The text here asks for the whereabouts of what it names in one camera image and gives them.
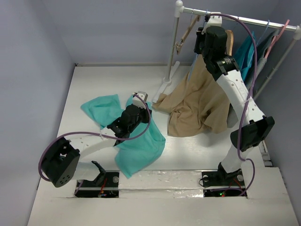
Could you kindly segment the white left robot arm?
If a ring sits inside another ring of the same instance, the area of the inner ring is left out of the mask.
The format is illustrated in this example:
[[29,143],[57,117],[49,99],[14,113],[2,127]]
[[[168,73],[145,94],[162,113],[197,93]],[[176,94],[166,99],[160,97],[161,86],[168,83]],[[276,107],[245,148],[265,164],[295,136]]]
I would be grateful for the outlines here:
[[82,183],[89,182],[93,186],[102,186],[106,179],[106,171],[96,161],[91,163],[81,160],[101,149],[117,146],[124,141],[139,138],[131,133],[141,124],[148,127],[151,123],[152,111],[148,107],[138,107],[131,104],[126,107],[121,116],[99,133],[82,132],[82,137],[68,140],[66,133],[56,138],[43,152],[38,171],[40,176],[60,188],[75,179]]

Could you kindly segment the teal t shirt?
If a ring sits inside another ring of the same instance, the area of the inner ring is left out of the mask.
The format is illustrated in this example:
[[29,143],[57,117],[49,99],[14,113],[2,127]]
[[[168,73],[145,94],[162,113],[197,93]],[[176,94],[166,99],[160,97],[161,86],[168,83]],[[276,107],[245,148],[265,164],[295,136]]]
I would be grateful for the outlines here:
[[[124,111],[117,94],[94,98],[81,105],[81,110],[100,128],[111,124]],[[131,178],[135,173],[156,161],[163,153],[166,139],[151,121],[148,130],[140,137],[117,145],[115,162],[120,171]]]

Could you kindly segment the light blue wire hanger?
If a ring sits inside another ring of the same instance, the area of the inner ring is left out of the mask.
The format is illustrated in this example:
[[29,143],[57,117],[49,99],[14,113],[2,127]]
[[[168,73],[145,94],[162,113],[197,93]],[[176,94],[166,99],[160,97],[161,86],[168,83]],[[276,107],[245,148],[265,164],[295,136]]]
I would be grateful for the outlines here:
[[[192,15],[193,15],[193,13],[191,13],[191,17],[190,17],[190,30],[193,28],[193,26],[194,26],[194,24],[195,24],[195,22],[192,21]],[[195,62],[196,62],[197,57],[198,57],[198,55],[195,54],[193,63],[192,63],[192,65],[191,65],[191,67],[190,67],[189,76],[188,76],[188,81],[189,81],[190,78],[191,78],[192,71],[193,71],[193,69],[194,69],[194,65],[195,65]]]

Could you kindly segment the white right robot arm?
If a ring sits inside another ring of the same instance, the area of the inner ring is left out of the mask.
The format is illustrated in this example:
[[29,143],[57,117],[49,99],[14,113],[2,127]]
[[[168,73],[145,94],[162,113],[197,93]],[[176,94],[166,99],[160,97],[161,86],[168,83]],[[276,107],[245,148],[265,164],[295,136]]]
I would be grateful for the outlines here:
[[238,64],[226,52],[228,36],[224,28],[200,27],[196,34],[195,53],[202,55],[206,69],[225,92],[237,118],[242,121],[241,129],[230,134],[231,148],[219,163],[216,175],[208,179],[226,185],[239,173],[243,158],[266,138],[275,121],[273,117],[265,116],[248,95]]

